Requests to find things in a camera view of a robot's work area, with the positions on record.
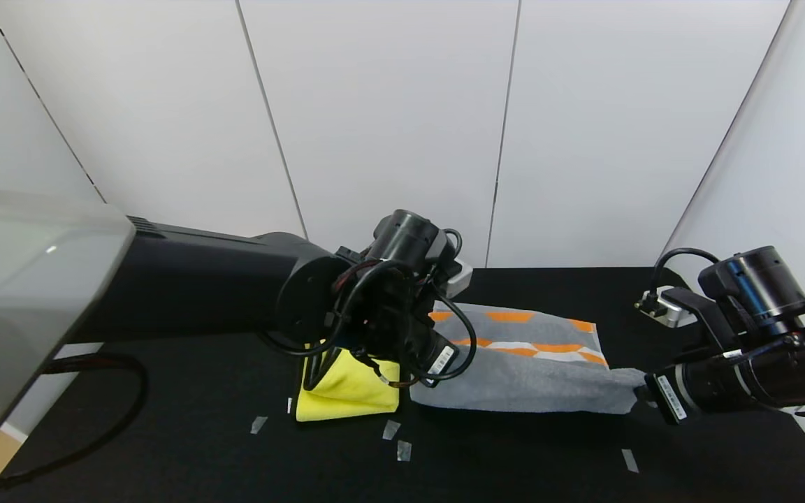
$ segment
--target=gray cover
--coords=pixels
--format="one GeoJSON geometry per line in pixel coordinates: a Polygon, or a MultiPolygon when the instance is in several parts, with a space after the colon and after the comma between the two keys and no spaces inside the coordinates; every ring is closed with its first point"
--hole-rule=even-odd
{"type": "MultiPolygon", "coordinates": [[[[626,414],[635,404],[632,389],[643,384],[644,372],[611,370],[603,359],[592,357],[602,356],[593,324],[518,309],[459,307],[472,321],[480,340],[474,362],[463,375],[443,381],[437,388],[421,384],[410,388],[416,403],[485,411],[606,414],[626,414]],[[517,321],[498,321],[506,318],[517,321]],[[563,344],[575,344],[582,349],[561,353],[541,351],[549,348],[544,344],[550,344],[556,351],[567,349],[563,344]],[[582,354],[589,357],[580,358],[582,354]]],[[[444,307],[437,306],[437,312],[443,311],[444,307]]],[[[454,316],[438,321],[435,329],[456,343],[467,339],[463,323],[454,316]]],[[[469,350],[467,344],[458,347],[459,356],[450,368],[460,363],[469,350]]]]}

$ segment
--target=tape piece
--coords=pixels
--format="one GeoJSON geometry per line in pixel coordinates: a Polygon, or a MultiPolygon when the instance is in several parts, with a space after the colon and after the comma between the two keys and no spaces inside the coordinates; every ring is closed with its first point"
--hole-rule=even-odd
{"type": "Polygon", "coordinates": [[[635,456],[632,455],[632,449],[620,449],[623,451],[623,460],[626,461],[626,468],[633,472],[633,474],[638,474],[639,466],[635,462],[635,456]]]}
{"type": "Polygon", "coordinates": [[[399,432],[400,426],[402,424],[396,423],[396,421],[387,420],[387,424],[384,426],[384,435],[381,436],[381,439],[393,440],[393,436],[396,435],[396,432],[399,432]]]}
{"type": "Polygon", "coordinates": [[[250,426],[250,433],[253,435],[259,433],[259,430],[262,430],[263,425],[266,424],[266,419],[269,418],[264,415],[257,416],[256,419],[253,420],[253,424],[250,426]]]}
{"type": "Polygon", "coordinates": [[[396,442],[396,461],[409,461],[412,459],[412,444],[399,440],[396,442]]]}

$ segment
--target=folded towel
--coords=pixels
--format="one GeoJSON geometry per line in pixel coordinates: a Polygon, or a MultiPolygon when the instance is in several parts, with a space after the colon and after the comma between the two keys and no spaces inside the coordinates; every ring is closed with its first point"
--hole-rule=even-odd
{"type": "MultiPolygon", "coordinates": [[[[377,363],[387,379],[399,380],[399,363],[382,360],[377,363]]],[[[341,350],[338,359],[312,391],[305,391],[303,383],[300,383],[296,418],[297,421],[325,421],[393,413],[399,403],[399,389],[381,382],[373,370],[358,362],[348,350],[341,350]]]]}

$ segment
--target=barcode label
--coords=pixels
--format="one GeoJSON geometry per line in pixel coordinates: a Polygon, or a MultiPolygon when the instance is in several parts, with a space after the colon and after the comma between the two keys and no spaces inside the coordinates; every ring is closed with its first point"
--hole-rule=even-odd
{"type": "MultiPolygon", "coordinates": [[[[447,346],[443,348],[443,351],[440,352],[440,356],[437,357],[437,360],[434,360],[434,364],[430,366],[430,370],[428,370],[428,374],[437,374],[443,372],[443,368],[447,366],[449,363],[449,359],[453,357],[453,354],[456,353],[456,350],[453,349],[451,346],[447,346]]],[[[428,382],[428,384],[434,384],[434,379],[424,379],[428,382]]]]}
{"type": "Polygon", "coordinates": [[[660,390],[664,392],[664,397],[666,397],[667,401],[670,403],[673,414],[676,414],[676,417],[679,418],[680,421],[688,417],[675,391],[673,391],[673,386],[670,386],[670,381],[667,379],[667,376],[658,376],[658,384],[660,384],[660,390]]]}

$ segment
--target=black tabletop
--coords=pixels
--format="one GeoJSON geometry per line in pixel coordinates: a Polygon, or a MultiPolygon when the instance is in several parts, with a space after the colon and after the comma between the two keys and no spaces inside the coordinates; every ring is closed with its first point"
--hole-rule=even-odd
{"type": "MultiPolygon", "coordinates": [[[[657,369],[691,337],[635,309],[646,268],[478,270],[460,302],[597,323],[612,367],[657,369]]],[[[805,501],[805,434],[780,413],[709,416],[680,427],[637,404],[627,415],[501,414],[422,407],[297,424],[298,365],[252,335],[108,344],[150,370],[148,403],[99,452],[0,502],[58,501],[805,501]],[[258,435],[250,423],[267,416],[258,435]],[[412,460],[382,440],[387,419],[412,460]],[[632,449],[631,472],[621,449],[632,449]]],[[[81,374],[8,466],[84,445],[136,392],[132,376],[81,374]]]]}

